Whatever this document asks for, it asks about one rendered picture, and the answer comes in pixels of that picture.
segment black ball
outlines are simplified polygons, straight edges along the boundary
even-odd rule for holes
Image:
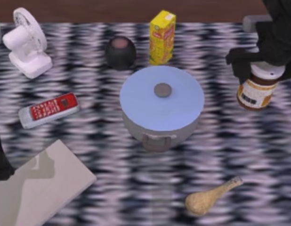
[[[124,36],[112,38],[105,49],[107,64],[115,70],[123,71],[129,69],[136,60],[136,49],[134,43]]]

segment cutting board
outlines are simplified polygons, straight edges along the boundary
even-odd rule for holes
[[[41,226],[95,181],[57,140],[0,182],[0,226]]]

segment white jar lid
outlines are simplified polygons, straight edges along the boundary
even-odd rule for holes
[[[198,118],[204,92],[185,71],[169,66],[141,69],[124,82],[120,91],[123,112],[149,130],[181,129]]]
[[[251,63],[251,72],[265,80],[274,80],[280,78],[285,72],[285,66],[273,66],[266,62],[254,62]]]

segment yellow box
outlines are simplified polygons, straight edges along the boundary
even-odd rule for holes
[[[176,15],[162,10],[150,22],[150,64],[161,65],[173,56]]]

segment striped tablecloth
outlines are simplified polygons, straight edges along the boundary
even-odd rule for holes
[[[2,24],[5,34],[14,27]],[[205,92],[194,134],[160,155],[145,152],[124,128],[118,94],[148,64],[148,24],[42,24],[54,67],[28,80],[0,46],[0,133],[16,168],[61,139],[94,172],[97,182],[46,226],[291,226],[291,80],[279,84],[263,112],[236,102],[238,81],[224,56],[232,47],[253,49],[256,34],[240,24],[178,24],[169,65],[193,75]],[[136,65],[118,72],[103,49],[114,35],[137,47]],[[82,110],[24,130],[20,108],[74,92]],[[184,207],[191,192],[234,176],[244,185],[225,194],[202,218]]]

